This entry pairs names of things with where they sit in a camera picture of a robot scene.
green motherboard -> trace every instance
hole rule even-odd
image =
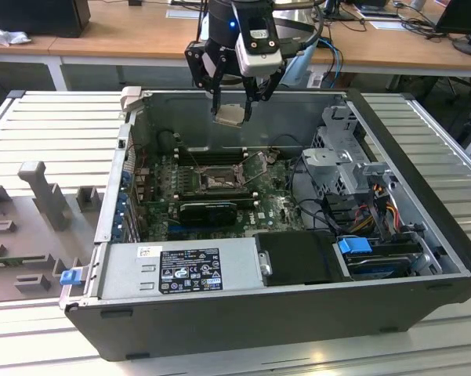
[[[252,237],[258,232],[304,229],[287,190],[288,161],[268,150],[252,150],[236,164],[206,165],[193,156],[190,162],[192,158],[193,163],[182,165],[177,155],[163,156],[149,166],[144,188],[148,194],[140,195],[148,241]],[[230,225],[185,226],[180,213],[184,206],[206,202],[235,203],[236,219]]]

white paper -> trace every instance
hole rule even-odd
[[[19,45],[28,42],[31,42],[31,39],[22,31],[9,32],[0,30],[0,45],[9,47],[10,45]]]
[[[379,30],[406,30],[399,21],[369,21]]]

motherboard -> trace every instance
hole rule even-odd
[[[137,175],[147,241],[252,237],[303,230],[289,160],[269,150],[163,155]]]

power supply label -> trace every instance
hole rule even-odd
[[[222,289],[218,248],[161,252],[158,290],[162,294]]]

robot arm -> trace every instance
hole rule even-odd
[[[185,55],[195,85],[212,94],[213,115],[220,110],[221,85],[243,84],[243,121],[250,119],[252,103],[270,99],[285,74],[286,59],[313,45],[321,35],[320,28],[305,42],[279,39],[273,12],[316,7],[320,13],[322,2],[209,1],[209,38],[191,42]],[[258,85],[257,77],[266,79]]]

